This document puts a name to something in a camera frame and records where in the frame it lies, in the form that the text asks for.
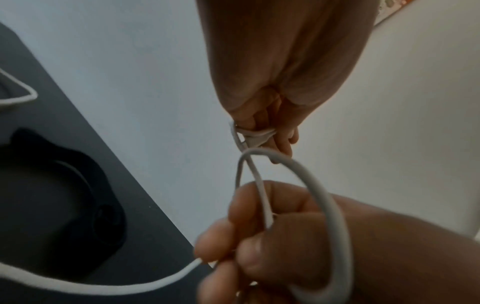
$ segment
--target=white cord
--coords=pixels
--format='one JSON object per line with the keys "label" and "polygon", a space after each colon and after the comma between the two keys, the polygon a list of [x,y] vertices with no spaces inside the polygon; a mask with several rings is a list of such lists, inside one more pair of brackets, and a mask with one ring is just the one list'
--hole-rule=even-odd
{"label": "white cord", "polygon": [[[283,164],[285,167],[290,169],[305,184],[315,202],[325,213],[332,253],[332,272],[330,282],[328,283],[327,287],[320,291],[306,291],[297,286],[289,286],[291,292],[294,294],[297,300],[304,304],[345,303],[350,296],[353,285],[353,259],[347,225],[337,204],[334,202],[329,193],[320,185],[320,183],[317,182],[315,177],[298,162],[271,149],[249,148],[247,143],[241,142],[238,132],[243,134],[248,133],[245,134],[245,136],[254,137],[257,135],[251,131],[238,129],[233,123],[230,125],[230,129],[236,145],[242,151],[240,160],[238,161],[235,188],[237,189],[240,187],[242,169],[244,162],[246,161],[250,170],[252,171],[255,184],[260,195],[266,228],[269,228],[273,225],[273,214],[264,183],[252,161],[251,155],[267,156],[271,160]],[[265,132],[260,132],[259,135],[264,136]],[[0,263],[0,278],[8,279],[35,288],[65,293],[88,295],[124,295],[152,291],[175,283],[185,277],[195,267],[200,265],[201,262],[202,261],[200,259],[196,259],[181,271],[154,282],[124,286],[88,285],[67,282],[40,276],[3,263]]]}
{"label": "white cord", "polygon": [[7,99],[0,99],[0,106],[10,106],[10,105],[14,105],[14,104],[19,104],[19,103],[32,101],[32,100],[37,99],[37,97],[39,96],[39,94],[31,86],[27,85],[26,83],[21,82],[20,80],[18,80],[14,76],[10,75],[6,71],[2,70],[1,68],[0,68],[0,74],[3,74],[5,77],[10,79],[14,83],[18,84],[19,86],[21,86],[22,88],[27,90],[28,93],[29,93],[28,95],[21,96],[21,97],[12,97],[12,98],[7,98]]}

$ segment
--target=poster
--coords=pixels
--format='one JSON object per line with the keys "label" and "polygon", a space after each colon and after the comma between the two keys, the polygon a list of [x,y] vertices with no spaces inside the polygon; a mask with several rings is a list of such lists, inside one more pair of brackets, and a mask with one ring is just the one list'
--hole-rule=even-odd
{"label": "poster", "polygon": [[375,20],[375,25],[390,17],[392,14],[398,12],[401,8],[412,2],[413,0],[381,0],[378,8],[378,15]]}

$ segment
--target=white backdrop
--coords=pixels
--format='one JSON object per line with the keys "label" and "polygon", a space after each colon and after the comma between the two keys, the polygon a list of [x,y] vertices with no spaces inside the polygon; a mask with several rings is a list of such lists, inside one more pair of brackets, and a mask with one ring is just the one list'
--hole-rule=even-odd
{"label": "white backdrop", "polygon": [[[295,158],[332,192],[474,235],[479,12],[478,0],[417,0],[382,23],[301,126]],[[0,22],[189,241],[226,214],[239,153],[193,0],[0,0]],[[264,178],[296,182],[257,162]]]}

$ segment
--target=black table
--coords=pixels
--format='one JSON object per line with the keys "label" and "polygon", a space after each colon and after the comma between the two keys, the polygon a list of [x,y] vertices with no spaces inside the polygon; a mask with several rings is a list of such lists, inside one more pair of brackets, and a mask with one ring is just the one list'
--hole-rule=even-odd
{"label": "black table", "polygon": [[[8,143],[18,127],[28,127],[58,145],[83,151],[102,167],[125,210],[126,243],[78,281],[108,285],[148,282],[175,273],[191,262],[191,244],[18,37],[1,24],[0,67],[39,94],[34,102],[0,111],[0,145]],[[17,86],[11,85],[9,89],[17,90],[12,94],[22,94]],[[79,215],[82,193],[57,175],[37,171],[12,168],[8,161],[0,160],[0,260],[38,274],[53,275],[46,263],[52,240],[67,222]],[[194,303],[197,284],[210,271],[209,266],[202,265],[182,281],[165,288],[113,297],[61,294],[0,280],[0,303]]]}

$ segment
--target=hand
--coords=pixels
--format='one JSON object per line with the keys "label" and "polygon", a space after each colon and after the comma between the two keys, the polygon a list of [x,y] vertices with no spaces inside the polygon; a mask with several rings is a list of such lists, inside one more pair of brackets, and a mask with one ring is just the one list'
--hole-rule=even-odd
{"label": "hand", "polygon": [[[195,254],[219,260],[198,289],[200,304],[295,303],[289,284],[322,288],[329,279],[325,217],[302,187],[265,182],[278,216],[263,231],[260,200],[250,183],[235,193],[228,219],[202,234]],[[334,196],[354,255],[351,303],[478,303],[480,246],[420,220]],[[258,285],[250,286],[252,281]]]}
{"label": "hand", "polygon": [[197,0],[218,98],[239,127],[277,134],[292,155],[297,126],[347,79],[379,0]]}

